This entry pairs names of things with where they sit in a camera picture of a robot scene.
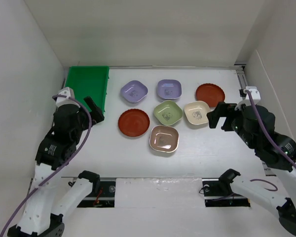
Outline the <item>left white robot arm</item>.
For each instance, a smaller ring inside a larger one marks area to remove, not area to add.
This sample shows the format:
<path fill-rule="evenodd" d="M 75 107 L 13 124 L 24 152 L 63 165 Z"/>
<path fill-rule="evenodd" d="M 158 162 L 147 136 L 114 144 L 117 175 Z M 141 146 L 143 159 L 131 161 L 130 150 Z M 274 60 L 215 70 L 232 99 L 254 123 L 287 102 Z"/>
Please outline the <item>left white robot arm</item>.
<path fill-rule="evenodd" d="M 65 87 L 53 96 L 56 111 L 53 125 L 41 141 L 35 158 L 35 175 L 30 191 L 17 207 L 24 208 L 20 221 L 10 226 L 6 223 L 1 236 L 9 237 L 60 237 L 65 220 L 88 195 L 100 191 L 100 175 L 91 171 L 81 172 L 70 190 L 58 203 L 54 202 L 62 173 L 69 162 L 82 149 L 93 125 L 104 120 L 101 109 L 91 97 L 84 101 L 89 111 L 74 97 L 74 91 Z"/>

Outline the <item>pink square panda plate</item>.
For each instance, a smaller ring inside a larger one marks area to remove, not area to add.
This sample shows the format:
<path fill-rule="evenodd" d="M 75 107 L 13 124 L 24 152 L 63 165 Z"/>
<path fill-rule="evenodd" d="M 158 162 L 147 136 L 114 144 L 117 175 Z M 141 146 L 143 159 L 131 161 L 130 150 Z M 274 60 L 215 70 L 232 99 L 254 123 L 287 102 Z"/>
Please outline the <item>pink square panda plate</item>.
<path fill-rule="evenodd" d="M 171 126 L 155 126 L 150 133 L 149 145 L 154 151 L 173 153 L 179 145 L 179 133 Z"/>

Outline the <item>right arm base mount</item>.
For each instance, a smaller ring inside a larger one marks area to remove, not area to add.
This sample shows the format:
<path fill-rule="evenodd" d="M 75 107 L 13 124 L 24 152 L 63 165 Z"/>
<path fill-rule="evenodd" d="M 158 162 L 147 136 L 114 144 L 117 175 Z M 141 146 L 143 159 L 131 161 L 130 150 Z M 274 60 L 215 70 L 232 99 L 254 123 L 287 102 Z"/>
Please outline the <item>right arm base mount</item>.
<path fill-rule="evenodd" d="M 218 178 L 202 179 L 199 190 L 204 198 L 205 207 L 251 207 L 250 201 L 238 194 L 225 192 Z"/>

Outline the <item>purple square plate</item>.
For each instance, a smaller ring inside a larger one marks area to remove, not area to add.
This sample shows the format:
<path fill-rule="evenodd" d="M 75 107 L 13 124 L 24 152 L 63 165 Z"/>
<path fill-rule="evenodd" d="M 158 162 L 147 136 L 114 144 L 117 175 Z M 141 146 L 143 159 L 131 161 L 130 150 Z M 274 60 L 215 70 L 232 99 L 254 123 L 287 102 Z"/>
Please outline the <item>purple square plate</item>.
<path fill-rule="evenodd" d="M 163 79 L 157 84 L 157 95 L 164 100 L 175 100 L 182 95 L 182 85 L 175 79 Z"/>
<path fill-rule="evenodd" d="M 121 88 L 120 94 L 126 101 L 135 104 L 148 94 L 148 88 L 140 81 L 132 80 Z"/>

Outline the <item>red round plate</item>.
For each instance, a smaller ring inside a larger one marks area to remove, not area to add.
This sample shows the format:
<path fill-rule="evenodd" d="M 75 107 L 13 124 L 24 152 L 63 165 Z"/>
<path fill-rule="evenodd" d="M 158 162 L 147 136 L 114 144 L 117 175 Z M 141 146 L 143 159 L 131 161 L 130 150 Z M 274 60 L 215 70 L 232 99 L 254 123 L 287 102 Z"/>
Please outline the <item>red round plate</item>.
<path fill-rule="evenodd" d="M 128 137 L 139 137 L 143 135 L 149 126 L 149 116 L 140 109 L 126 110 L 118 119 L 119 130 Z"/>
<path fill-rule="evenodd" d="M 210 108 L 216 107 L 219 102 L 225 100 L 224 91 L 218 85 L 212 83 L 198 86 L 195 96 L 198 101 L 207 103 Z"/>

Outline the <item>green square panda plate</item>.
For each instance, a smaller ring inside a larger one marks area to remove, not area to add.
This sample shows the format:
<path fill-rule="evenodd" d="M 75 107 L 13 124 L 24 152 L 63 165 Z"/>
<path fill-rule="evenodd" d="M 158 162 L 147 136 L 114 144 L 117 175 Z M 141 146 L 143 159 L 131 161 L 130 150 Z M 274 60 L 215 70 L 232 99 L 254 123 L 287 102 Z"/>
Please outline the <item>green square panda plate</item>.
<path fill-rule="evenodd" d="M 162 125 L 172 126 L 181 120 L 183 111 L 176 102 L 166 100 L 154 108 L 153 115 Z"/>

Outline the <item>cream square panda plate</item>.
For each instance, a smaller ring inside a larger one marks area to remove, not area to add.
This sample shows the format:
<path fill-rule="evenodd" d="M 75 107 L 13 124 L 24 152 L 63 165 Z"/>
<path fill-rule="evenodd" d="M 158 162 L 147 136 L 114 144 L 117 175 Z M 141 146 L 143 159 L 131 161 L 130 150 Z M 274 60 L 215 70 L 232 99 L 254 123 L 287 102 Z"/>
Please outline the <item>cream square panda plate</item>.
<path fill-rule="evenodd" d="M 207 113 L 211 111 L 208 104 L 204 101 L 195 101 L 184 106 L 184 113 L 187 124 L 192 129 L 206 127 L 209 123 Z"/>

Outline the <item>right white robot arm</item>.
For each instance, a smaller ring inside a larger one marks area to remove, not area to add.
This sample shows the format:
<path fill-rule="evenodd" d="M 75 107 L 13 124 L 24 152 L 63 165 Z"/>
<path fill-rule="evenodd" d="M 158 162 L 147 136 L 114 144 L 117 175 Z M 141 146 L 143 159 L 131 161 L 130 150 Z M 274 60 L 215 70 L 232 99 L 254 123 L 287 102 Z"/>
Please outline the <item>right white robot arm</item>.
<path fill-rule="evenodd" d="M 204 178 L 199 193 L 207 207 L 250 206 L 255 203 L 269 211 L 280 225 L 296 236 L 296 142 L 275 130 L 275 115 L 260 106 L 260 93 L 254 86 L 240 89 L 242 100 L 237 104 L 219 102 L 207 114 L 210 128 L 224 119 L 223 131 L 235 132 L 254 151 L 267 173 L 276 177 L 286 191 L 261 178 L 248 179 L 228 169 L 217 178 Z"/>

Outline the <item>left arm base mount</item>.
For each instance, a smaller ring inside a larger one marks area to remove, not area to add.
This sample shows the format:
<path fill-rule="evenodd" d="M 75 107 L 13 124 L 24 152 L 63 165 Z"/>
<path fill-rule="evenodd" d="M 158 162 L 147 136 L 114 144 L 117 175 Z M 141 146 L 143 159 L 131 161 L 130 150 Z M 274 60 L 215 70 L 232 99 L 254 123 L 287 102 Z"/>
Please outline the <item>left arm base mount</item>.
<path fill-rule="evenodd" d="M 114 208 L 116 191 L 115 179 L 101 180 L 98 192 L 92 192 L 85 197 L 78 208 Z"/>

